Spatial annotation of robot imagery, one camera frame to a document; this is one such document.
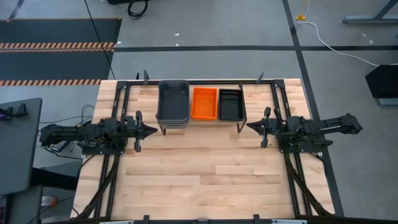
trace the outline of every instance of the wooden tabletop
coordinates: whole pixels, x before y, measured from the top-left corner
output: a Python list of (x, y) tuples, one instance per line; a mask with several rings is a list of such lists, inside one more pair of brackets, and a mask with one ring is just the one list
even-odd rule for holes
[[(285, 79), (285, 85), (292, 116), (310, 118), (300, 79)], [(238, 89), (237, 85), (207, 86)], [(101, 82), (94, 123), (111, 116), (115, 88), (116, 81)], [(263, 118), (267, 106), (273, 109), (269, 85), (243, 85), (243, 90), (248, 123)], [(131, 140), (121, 156), (112, 220), (142, 220), (144, 215), (151, 220), (247, 219), (253, 214), (294, 217), (284, 159), (274, 136), (261, 149), (261, 136), (248, 127), (238, 134), (235, 124), (192, 119), (186, 129), (168, 129), (163, 136), (155, 118), (157, 102), (156, 85), (131, 88), (127, 115), (141, 110), (143, 122), (159, 131), (141, 141), (142, 152), (134, 152)], [(333, 213), (323, 164), (309, 154), (301, 158), (308, 188)], [(74, 201), (79, 212), (98, 189), (102, 162), (103, 156), (97, 155), (82, 168)], [(305, 213), (297, 189), (300, 210)], [(102, 215), (107, 198), (105, 192)]]

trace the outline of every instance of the desk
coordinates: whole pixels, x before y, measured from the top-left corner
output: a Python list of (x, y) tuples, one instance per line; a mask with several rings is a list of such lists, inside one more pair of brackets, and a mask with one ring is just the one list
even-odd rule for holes
[[(284, 81), (292, 115), (310, 118), (301, 81)], [(94, 123), (111, 116), (116, 83), (101, 82)], [(271, 86), (245, 84), (243, 90), (248, 123), (263, 118), (266, 106), (273, 109)], [(283, 105), (280, 92), (278, 96)], [(159, 131), (141, 141), (140, 153), (134, 152), (133, 140), (128, 142), (120, 158), (112, 220), (142, 220), (144, 215), (150, 215), (151, 220), (252, 219), (253, 214), (294, 218), (284, 157), (273, 136), (269, 136), (268, 147), (261, 149), (261, 136), (248, 127), (238, 134), (236, 124), (193, 119), (186, 129), (168, 129), (163, 136), (155, 118), (157, 102), (157, 85), (134, 85), (130, 89), (127, 115), (141, 110), (143, 122)], [(333, 213), (322, 163), (308, 154), (301, 158), (308, 188)], [(74, 201), (79, 212), (97, 191), (102, 163), (103, 156), (97, 155), (82, 168)], [(299, 189), (297, 192), (304, 213)], [(101, 216), (105, 214), (107, 193), (103, 198)]]

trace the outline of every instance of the concrete floor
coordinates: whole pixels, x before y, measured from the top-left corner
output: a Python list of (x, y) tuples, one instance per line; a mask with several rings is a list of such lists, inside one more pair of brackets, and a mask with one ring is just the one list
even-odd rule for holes
[[(137, 21), (122, 9), (126, 4), (87, 1), (93, 17), (123, 18), (118, 47), (293, 45), (280, 0), (152, 0), (147, 14)], [(383, 2), (312, 1), (307, 20), (318, 25), (330, 45), (397, 45), (396, 25), (341, 23), (346, 14), (372, 14)], [(293, 18), (302, 3), (289, 0)], [(16, 4), (16, 0), (0, 2), (0, 19), (7, 19)], [(398, 14), (398, 6), (391, 13)], [(88, 13), (82, 0), (25, 0), (17, 17), (88, 17)], [(297, 26), (297, 33), (301, 46), (321, 45), (313, 27)], [(374, 63), (398, 62), (396, 51), (345, 53)], [(335, 142), (329, 150), (345, 215), (398, 220), (398, 108), (381, 108), (372, 98), (364, 77), (374, 67), (329, 51), (303, 52), (303, 56), (321, 119), (351, 113), (364, 128), (357, 136), (327, 136)], [(112, 67), (118, 79), (135, 78), (143, 69), (151, 78), (256, 78), (262, 72), (264, 78), (302, 78), (296, 54), (289, 51), (118, 52)], [(53, 121), (79, 116), (83, 105), (95, 105), (97, 93), (98, 86), (4, 86), (0, 102), (41, 97), (41, 120)], [(59, 101), (62, 107), (56, 106)], [(76, 147), (62, 154), (79, 157), (80, 153)], [(66, 162), (71, 161), (36, 150), (36, 167)]]

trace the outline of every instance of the black metal frame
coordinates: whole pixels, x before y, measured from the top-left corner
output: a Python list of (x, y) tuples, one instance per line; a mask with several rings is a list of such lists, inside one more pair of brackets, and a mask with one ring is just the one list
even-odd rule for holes
[[(124, 93), (124, 100), (123, 100), (123, 108), (121, 112), (121, 117), (125, 117), (127, 113), (127, 105), (128, 105), (128, 100), (129, 100), (129, 92), (132, 86), (134, 85), (157, 85), (159, 81), (157, 80), (136, 80), (136, 81), (118, 81), (116, 85), (116, 93), (114, 97), (114, 103), (113, 103), (113, 110), (112, 110), (112, 117), (115, 118), (118, 112), (118, 104), (119, 104), (119, 98), (121, 94), (121, 90), (123, 88), (126, 89)], [(286, 117), (291, 116), (290, 113), (290, 106), (289, 102), (287, 100), (287, 93), (285, 89), (285, 84), (283, 80), (188, 80), (190, 85), (233, 85), (233, 84), (238, 84), (239, 87), (242, 89), (243, 84), (251, 84), (251, 85), (270, 85), (271, 86), (271, 92), (272, 92), (272, 99), (274, 101), (274, 107), (276, 110), (280, 111), (280, 106), (279, 106), (279, 99), (277, 96), (277, 88), (280, 88), (280, 91), (282, 93), (282, 101), (284, 104), (284, 109), (285, 109), (285, 114)], [(241, 127), (238, 126), (238, 131), (240, 132), (243, 128), (243, 126), (246, 123), (247, 117), (246, 117), (246, 109), (245, 111), (245, 120), (244, 123), (242, 124)], [(294, 153), (295, 157), (295, 163), (297, 170), (294, 169), (294, 166), (290, 160), (290, 154), (287, 152), (281, 152), (283, 153), (284, 161), (285, 161), (285, 166), (286, 166), (286, 172), (287, 172), (287, 178), (289, 182), (289, 191), (290, 191), (290, 196), (292, 199), (292, 206), (294, 210), (294, 215), (296, 220), (311, 220), (311, 223), (333, 223), (333, 222), (339, 222), (339, 223), (349, 223), (349, 222), (356, 222), (356, 223), (367, 223), (367, 219), (355, 219), (355, 218), (343, 218), (343, 217), (334, 217), (332, 216), (329, 212), (327, 212), (323, 207), (320, 205), (319, 202), (317, 202), (316, 198), (312, 195), (311, 191), (307, 188), (305, 184), (305, 177), (303, 173), (303, 167), (302, 167), (302, 162), (300, 158), (299, 153)], [(101, 177), (100, 177), (100, 182), (99, 182), (99, 189), (97, 194), (94, 196), (92, 201), (95, 201), (95, 212), (94, 212), (94, 217), (93, 218), (88, 218), (85, 217), (84, 219), (74, 219), (70, 220), (70, 223), (79, 223), (79, 220), (83, 222), (87, 222), (88, 220), (92, 219), (98, 219), (98, 218), (106, 218), (108, 220), (111, 219), (111, 214), (112, 214), (112, 209), (113, 209), (113, 200), (114, 200), (114, 194), (115, 194), (115, 188), (116, 188), (116, 178), (118, 174), (118, 166), (119, 166), (119, 160), (120, 156), (114, 156), (114, 161), (111, 170), (109, 171), (109, 174), (106, 175), (107, 170), (108, 170), (108, 164), (109, 164), (109, 156), (104, 156), (103, 160), (103, 166), (101, 170)], [(109, 188), (109, 195), (108, 195), (108, 202), (107, 202), (107, 207), (106, 207), (106, 216), (105, 217), (100, 217), (100, 210), (101, 210), (101, 204), (102, 204), (102, 194), (104, 190), (108, 187), (108, 184), (110, 183), (110, 188)], [(300, 207), (299, 207), (299, 201), (297, 198), (297, 191), (295, 188), (295, 184), (299, 186), (299, 188), (302, 191), (303, 194), (303, 199), (304, 199), (304, 205), (305, 205), (305, 213), (306, 215), (301, 215), (300, 213)], [(318, 213), (319, 216), (313, 216), (312, 215), (312, 208)], [(149, 216), (146, 215), (144, 216), (143, 220), (134, 220), (134, 223), (142, 223), (142, 224), (149, 224), (151, 223), (275, 223), (275, 221), (278, 221), (278, 219), (271, 220), (271, 219), (260, 219), (259, 215), (254, 214), (253, 219), (246, 219), (246, 220), (156, 220), (156, 221), (149, 221)], [(372, 223), (379, 223), (380, 220), (369, 220)]]

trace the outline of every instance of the orange tray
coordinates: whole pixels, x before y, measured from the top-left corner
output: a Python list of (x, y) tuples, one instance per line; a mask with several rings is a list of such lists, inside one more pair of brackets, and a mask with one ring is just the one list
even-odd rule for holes
[(217, 88), (193, 87), (193, 119), (214, 121), (217, 118), (217, 92)]

